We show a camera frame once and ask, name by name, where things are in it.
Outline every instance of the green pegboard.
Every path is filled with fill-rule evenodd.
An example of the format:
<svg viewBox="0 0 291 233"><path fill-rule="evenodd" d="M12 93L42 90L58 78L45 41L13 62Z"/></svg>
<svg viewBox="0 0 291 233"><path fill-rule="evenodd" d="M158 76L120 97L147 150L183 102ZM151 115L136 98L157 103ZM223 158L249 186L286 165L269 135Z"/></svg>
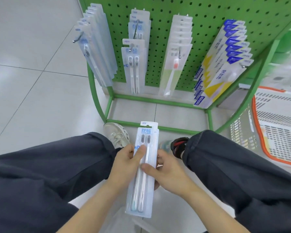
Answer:
<svg viewBox="0 0 291 233"><path fill-rule="evenodd" d="M128 38L131 9L150 11L151 35L146 86L159 87L172 16L193 17L192 50L176 89L192 91L194 75L225 19L246 21L253 58L291 22L291 0L80 0L100 3L107 15L118 61L114 81L126 82L121 55L122 39Z"/></svg>

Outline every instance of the black sneaker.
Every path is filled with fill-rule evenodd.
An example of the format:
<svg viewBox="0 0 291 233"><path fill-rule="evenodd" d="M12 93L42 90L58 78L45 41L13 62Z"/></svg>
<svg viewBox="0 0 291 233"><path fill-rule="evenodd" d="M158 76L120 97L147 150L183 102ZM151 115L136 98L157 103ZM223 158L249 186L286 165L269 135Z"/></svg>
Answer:
<svg viewBox="0 0 291 233"><path fill-rule="evenodd" d="M163 149L167 153L173 154L176 158L182 159L181 154L183 153L188 140L189 138L187 137L181 137L174 141L163 141L159 144L159 149Z"/></svg>

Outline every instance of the hand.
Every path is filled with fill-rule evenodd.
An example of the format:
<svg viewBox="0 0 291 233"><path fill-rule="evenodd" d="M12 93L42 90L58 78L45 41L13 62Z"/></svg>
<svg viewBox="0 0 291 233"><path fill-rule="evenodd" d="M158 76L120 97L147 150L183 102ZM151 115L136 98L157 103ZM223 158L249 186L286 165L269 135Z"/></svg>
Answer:
<svg viewBox="0 0 291 233"><path fill-rule="evenodd" d="M139 147L135 156L134 149L135 147L129 144L121 149L114 159L107 184L118 192L128 187L137 172L140 160L146 153L145 145Z"/></svg>
<svg viewBox="0 0 291 233"><path fill-rule="evenodd" d="M149 164L142 164L141 169L154 177L164 189L183 198L186 193L198 188L173 155L158 150L157 162L163 166L155 169Z"/></svg>

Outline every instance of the shopping basket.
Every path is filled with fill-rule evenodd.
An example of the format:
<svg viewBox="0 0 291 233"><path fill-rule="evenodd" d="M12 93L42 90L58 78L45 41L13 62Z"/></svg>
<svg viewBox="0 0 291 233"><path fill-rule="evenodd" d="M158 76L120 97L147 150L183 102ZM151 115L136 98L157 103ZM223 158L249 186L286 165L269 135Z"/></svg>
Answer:
<svg viewBox="0 0 291 233"><path fill-rule="evenodd" d="M259 87L231 125L231 139L277 165L291 167L291 93Z"/></svg>

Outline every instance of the dark gray pants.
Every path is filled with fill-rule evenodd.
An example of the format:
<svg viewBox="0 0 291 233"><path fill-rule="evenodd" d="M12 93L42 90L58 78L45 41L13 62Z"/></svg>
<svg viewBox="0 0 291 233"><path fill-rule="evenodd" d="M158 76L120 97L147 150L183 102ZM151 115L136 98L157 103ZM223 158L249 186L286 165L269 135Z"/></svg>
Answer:
<svg viewBox="0 0 291 233"><path fill-rule="evenodd" d="M78 210L68 202L108 178L117 151L88 133L0 155L0 232L56 232ZM289 173L211 131L189 140L183 161L251 232L291 232Z"/></svg>

